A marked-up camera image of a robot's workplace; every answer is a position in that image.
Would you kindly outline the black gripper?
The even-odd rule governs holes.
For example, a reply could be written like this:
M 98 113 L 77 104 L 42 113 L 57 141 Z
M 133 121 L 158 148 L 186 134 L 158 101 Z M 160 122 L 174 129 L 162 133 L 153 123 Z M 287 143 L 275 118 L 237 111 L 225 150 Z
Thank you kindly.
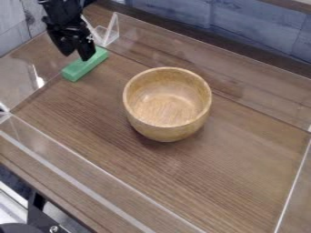
M 42 22 L 61 54 L 68 56 L 77 50 L 81 60 L 88 61 L 96 53 L 96 48 L 81 15 L 90 0 L 37 0 L 37 4 L 46 12 Z

